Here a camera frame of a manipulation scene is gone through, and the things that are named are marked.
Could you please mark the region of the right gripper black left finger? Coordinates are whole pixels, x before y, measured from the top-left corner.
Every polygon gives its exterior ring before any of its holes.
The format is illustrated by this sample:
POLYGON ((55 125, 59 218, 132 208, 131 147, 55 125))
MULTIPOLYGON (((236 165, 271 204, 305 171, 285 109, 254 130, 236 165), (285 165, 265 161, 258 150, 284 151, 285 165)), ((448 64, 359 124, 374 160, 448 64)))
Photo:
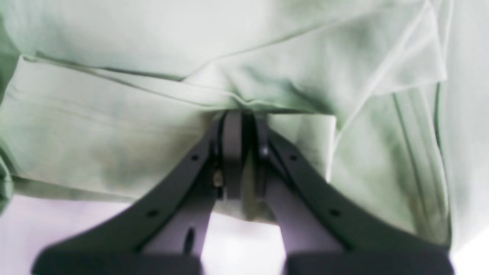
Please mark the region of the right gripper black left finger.
POLYGON ((154 189, 117 216, 46 247, 34 275, 201 275, 217 200, 241 198, 243 112, 226 111, 154 189))

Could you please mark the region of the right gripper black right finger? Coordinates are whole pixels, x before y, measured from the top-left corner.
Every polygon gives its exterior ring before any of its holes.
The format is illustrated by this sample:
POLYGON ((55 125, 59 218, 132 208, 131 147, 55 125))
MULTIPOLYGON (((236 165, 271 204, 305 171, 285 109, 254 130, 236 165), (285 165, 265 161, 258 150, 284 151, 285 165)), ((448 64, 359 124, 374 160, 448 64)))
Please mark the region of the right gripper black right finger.
POLYGON ((453 275, 447 248, 396 229, 327 183, 299 150, 254 116, 256 197, 279 223, 285 275, 453 275))

